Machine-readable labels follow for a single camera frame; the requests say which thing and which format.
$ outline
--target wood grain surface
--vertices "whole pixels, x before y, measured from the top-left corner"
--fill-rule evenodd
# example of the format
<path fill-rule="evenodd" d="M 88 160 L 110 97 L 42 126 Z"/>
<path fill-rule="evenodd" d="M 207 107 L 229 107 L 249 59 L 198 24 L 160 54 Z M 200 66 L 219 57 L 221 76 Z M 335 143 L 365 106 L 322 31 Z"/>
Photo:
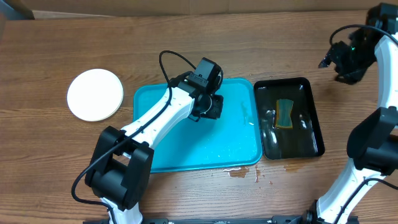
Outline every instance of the wood grain surface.
<path fill-rule="evenodd" d="M 0 223 L 81 223 L 108 216 L 102 207 L 75 202 L 70 187 L 88 165 L 100 132 L 131 122 L 136 90 L 165 82 L 158 63 L 165 49 L 194 64 L 210 58 L 226 78 L 253 84 L 309 79 L 326 153 L 318 159 L 263 158 L 246 175 L 233 177 L 222 169 L 151 175 L 140 202 L 145 217 L 302 214 L 343 170 L 351 130 L 376 109 L 376 64 L 353 86 L 334 82 L 332 68 L 318 69 L 329 35 L 365 17 L 365 11 L 341 11 L 6 22 L 0 43 Z M 165 55 L 164 65 L 171 77 L 190 69 L 173 55 Z M 74 117 L 66 102 L 69 84 L 91 68 L 114 72 L 125 91 L 121 109 L 94 123 Z M 398 174 L 386 180 L 398 184 Z M 78 195 L 97 199 L 82 183 Z M 361 223 L 398 223 L 397 196 L 378 184 L 353 213 Z"/>

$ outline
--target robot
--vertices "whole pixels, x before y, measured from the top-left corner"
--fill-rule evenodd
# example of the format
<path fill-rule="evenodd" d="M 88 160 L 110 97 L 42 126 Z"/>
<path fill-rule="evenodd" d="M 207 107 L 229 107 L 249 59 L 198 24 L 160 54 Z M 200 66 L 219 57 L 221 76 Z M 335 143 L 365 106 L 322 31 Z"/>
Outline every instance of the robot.
<path fill-rule="evenodd" d="M 350 45 L 333 44 L 333 36 L 347 28 L 360 28 L 350 35 Z M 154 149 L 162 138 L 182 119 L 196 117 L 217 119 L 221 116 L 223 97 L 216 95 L 223 81 L 219 65 L 202 58 L 195 67 L 183 56 L 160 53 L 160 67 L 168 83 L 164 96 L 146 114 L 122 130 L 107 127 L 99 136 L 90 165 L 72 186 L 72 196 L 82 203 L 104 205 L 109 220 L 96 223 L 275 223 L 275 224 L 357 224 L 351 211 L 376 183 L 398 190 L 383 179 L 398 169 L 398 139 L 390 135 L 398 125 L 398 6 L 380 4 L 368 11 L 366 25 L 350 25 L 334 32 L 331 48 L 320 68 L 336 64 L 336 81 L 359 82 L 375 61 L 379 73 L 378 109 L 351 132 L 347 164 L 330 190 L 314 201 L 303 215 L 274 216 L 240 220 L 151 220 L 143 218 L 139 201 L 147 187 Z M 175 54 L 195 70 L 169 80 L 162 65 L 164 53 Z M 129 164 L 113 159 L 113 154 L 130 158 Z M 75 189 L 84 176 L 85 184 L 101 202 L 80 199 Z"/>

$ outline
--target black tray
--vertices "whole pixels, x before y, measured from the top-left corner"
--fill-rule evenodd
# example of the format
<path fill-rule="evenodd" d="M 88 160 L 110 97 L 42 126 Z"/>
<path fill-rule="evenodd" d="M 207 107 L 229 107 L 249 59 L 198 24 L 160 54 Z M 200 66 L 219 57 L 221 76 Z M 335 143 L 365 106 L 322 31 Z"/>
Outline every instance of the black tray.
<path fill-rule="evenodd" d="M 264 155 L 268 159 L 317 157 L 325 152 L 310 82 L 306 78 L 254 84 Z M 276 101 L 292 100 L 292 129 L 275 127 Z"/>

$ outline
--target blue tray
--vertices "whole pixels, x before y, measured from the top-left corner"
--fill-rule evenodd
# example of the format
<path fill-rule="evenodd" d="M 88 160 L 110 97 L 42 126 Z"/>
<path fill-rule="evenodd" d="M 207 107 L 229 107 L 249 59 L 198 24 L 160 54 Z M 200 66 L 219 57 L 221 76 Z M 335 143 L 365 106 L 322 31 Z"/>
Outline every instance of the blue tray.
<path fill-rule="evenodd" d="M 147 85 L 134 95 L 134 120 L 157 103 L 167 85 Z M 152 173 L 249 166 L 262 156 L 254 90 L 243 78 L 223 80 L 221 118 L 179 122 L 155 149 Z"/>

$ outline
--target sponge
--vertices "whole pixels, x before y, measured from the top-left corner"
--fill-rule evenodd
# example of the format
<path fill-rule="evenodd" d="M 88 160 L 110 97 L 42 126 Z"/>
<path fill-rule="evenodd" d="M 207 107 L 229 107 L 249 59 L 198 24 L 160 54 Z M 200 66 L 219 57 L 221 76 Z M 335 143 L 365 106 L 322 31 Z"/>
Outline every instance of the sponge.
<path fill-rule="evenodd" d="M 276 128 L 293 129 L 292 114 L 293 101 L 288 99 L 279 99 L 276 101 Z"/>

